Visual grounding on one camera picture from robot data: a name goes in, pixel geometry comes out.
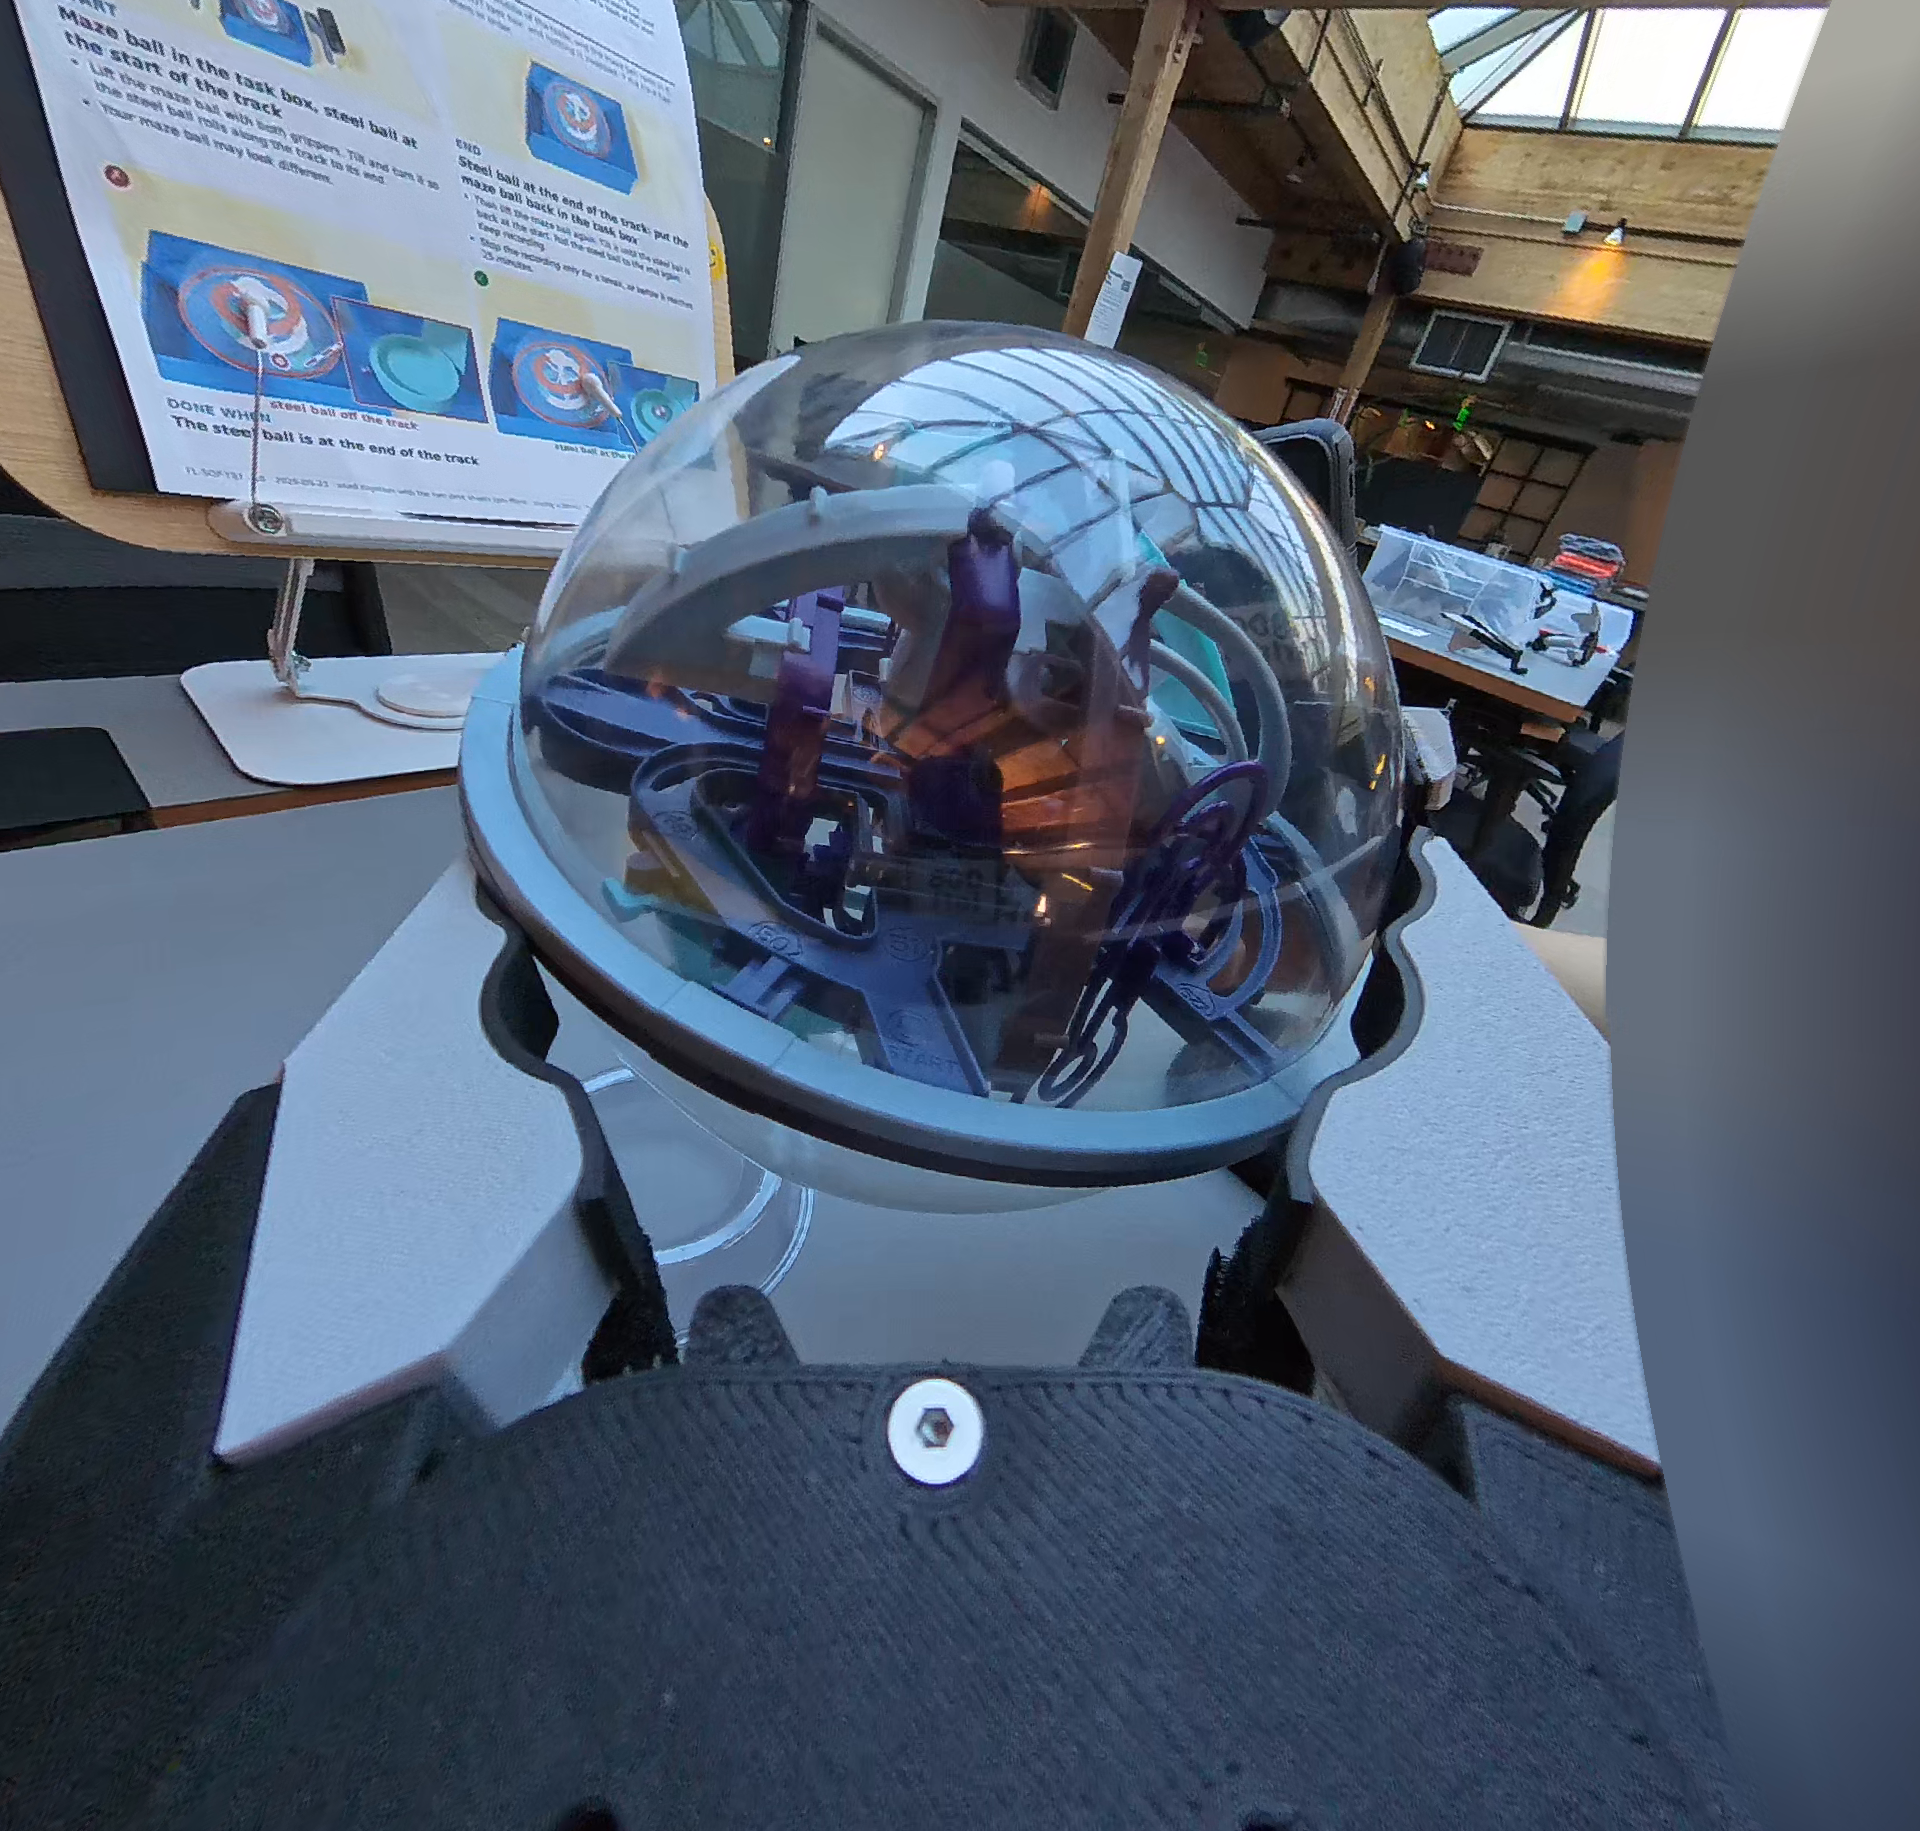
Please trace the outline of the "clear maze ball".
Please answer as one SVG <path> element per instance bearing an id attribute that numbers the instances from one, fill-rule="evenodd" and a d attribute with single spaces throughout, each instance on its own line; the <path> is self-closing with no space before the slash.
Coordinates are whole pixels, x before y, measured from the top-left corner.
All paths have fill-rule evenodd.
<path id="1" fill-rule="evenodd" d="M 1234 421 L 934 321 L 640 449 L 460 791 L 493 896 L 673 1081 L 1097 1191 L 1297 1115 L 1388 917 L 1405 739 L 1352 555 Z"/>

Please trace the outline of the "black mat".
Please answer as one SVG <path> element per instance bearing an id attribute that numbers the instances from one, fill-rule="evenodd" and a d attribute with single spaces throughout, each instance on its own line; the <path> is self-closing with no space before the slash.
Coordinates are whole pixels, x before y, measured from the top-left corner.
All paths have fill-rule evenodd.
<path id="1" fill-rule="evenodd" d="M 155 830 L 152 807 L 105 730 L 3 733 L 3 852 Z"/>

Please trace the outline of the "clear plastic ball stand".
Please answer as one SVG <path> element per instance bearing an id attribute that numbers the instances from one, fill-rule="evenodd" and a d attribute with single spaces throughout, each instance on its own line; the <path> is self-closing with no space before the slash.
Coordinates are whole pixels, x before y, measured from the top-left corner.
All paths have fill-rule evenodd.
<path id="1" fill-rule="evenodd" d="M 629 1068 L 585 1078 L 635 1219 L 653 1246 L 676 1329 L 708 1290 L 778 1289 L 802 1255 L 814 1191 L 716 1139 Z"/>

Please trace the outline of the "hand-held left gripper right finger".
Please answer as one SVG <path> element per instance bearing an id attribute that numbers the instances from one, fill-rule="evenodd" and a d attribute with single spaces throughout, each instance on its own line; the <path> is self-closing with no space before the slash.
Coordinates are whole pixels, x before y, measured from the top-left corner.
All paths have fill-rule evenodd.
<path id="1" fill-rule="evenodd" d="M 1280 1294 L 1335 1402 L 1408 1449 L 1460 1393 L 1658 1478 L 1612 1050 L 1464 862 L 1416 850 L 1405 1017 L 1293 1132 L 1319 1200 Z"/>

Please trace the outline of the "large wall vent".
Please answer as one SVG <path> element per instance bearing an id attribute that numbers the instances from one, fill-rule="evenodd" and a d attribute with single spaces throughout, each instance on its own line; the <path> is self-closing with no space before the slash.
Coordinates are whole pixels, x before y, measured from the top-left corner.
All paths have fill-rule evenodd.
<path id="1" fill-rule="evenodd" d="M 1502 318 L 1436 307 L 1413 345 L 1408 368 L 1465 385 L 1486 385 L 1513 330 Z"/>

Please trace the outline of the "wooden document stand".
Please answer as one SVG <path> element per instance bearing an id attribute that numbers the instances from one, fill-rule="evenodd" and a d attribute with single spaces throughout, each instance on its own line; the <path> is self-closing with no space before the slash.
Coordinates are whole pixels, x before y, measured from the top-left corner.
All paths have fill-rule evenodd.
<path id="1" fill-rule="evenodd" d="M 442 779 L 490 654 L 321 659 L 295 654 L 301 599 L 317 555 L 544 571 L 571 524 L 366 515 L 313 502 L 197 500 L 157 488 L 89 283 L 79 236 L 14 0 L 5 0 L 5 469 L 56 512 L 164 551 L 286 560 L 266 663 L 190 670 L 188 704 L 244 777 L 317 790 Z M 725 260 L 708 202 L 716 381 L 730 374 Z"/>

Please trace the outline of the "background work table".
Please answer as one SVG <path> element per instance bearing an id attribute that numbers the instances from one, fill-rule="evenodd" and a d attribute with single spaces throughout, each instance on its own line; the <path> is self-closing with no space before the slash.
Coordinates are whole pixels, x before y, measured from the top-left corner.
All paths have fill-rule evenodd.
<path id="1" fill-rule="evenodd" d="M 1454 616 L 1447 629 L 1436 629 L 1379 613 L 1396 660 L 1432 683 L 1500 700 L 1561 724 L 1577 720 L 1622 665 L 1637 630 L 1635 613 L 1581 592 L 1566 576 L 1544 574 L 1558 588 L 1558 601 L 1524 642 L 1500 638 L 1475 616 Z"/>

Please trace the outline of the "black office chair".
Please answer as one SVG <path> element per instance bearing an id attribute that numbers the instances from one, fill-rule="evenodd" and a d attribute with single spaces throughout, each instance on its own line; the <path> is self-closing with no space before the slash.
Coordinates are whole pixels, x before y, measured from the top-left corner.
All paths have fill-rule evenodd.
<path id="1" fill-rule="evenodd" d="M 1625 733 L 1552 744 L 1479 738 L 1450 800 L 1427 817 L 1513 922 L 1550 927 L 1577 901 L 1577 860 L 1621 791 Z"/>

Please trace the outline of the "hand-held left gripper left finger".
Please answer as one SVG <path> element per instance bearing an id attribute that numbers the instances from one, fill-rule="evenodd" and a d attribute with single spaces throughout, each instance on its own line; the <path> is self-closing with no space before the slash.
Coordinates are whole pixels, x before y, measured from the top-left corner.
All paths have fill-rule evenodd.
<path id="1" fill-rule="evenodd" d="M 418 1387 L 493 1425 L 581 1389 L 614 1285 L 577 1209 L 564 1091 L 483 1028 L 505 948 L 455 857 L 286 1060 L 218 1459 Z"/>

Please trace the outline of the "clear plastic box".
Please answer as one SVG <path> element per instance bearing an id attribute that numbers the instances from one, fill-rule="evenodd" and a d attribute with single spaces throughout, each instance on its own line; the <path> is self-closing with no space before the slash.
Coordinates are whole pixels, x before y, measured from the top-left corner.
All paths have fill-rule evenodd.
<path id="1" fill-rule="evenodd" d="M 1541 571 L 1393 526 L 1380 528 L 1363 582 L 1384 617 L 1447 629 L 1454 616 L 1475 616 L 1510 642 L 1531 638 L 1558 601 Z"/>

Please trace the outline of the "wooden post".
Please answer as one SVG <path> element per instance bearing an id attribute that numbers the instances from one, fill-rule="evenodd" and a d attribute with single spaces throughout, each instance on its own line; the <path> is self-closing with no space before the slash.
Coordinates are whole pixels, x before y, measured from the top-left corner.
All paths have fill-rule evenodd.
<path id="1" fill-rule="evenodd" d="M 1136 236 L 1171 105 L 1188 67 L 1200 0 L 1146 0 L 1116 132 L 1081 253 L 1066 330 L 1085 337 L 1113 260 Z"/>

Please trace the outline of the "printed instruction sheet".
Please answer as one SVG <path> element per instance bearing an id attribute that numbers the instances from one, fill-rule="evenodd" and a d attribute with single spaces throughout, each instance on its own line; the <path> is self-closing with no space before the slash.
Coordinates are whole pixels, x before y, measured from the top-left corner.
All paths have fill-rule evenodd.
<path id="1" fill-rule="evenodd" d="M 673 0 L 14 0 L 157 488 L 571 524 L 716 386 Z"/>

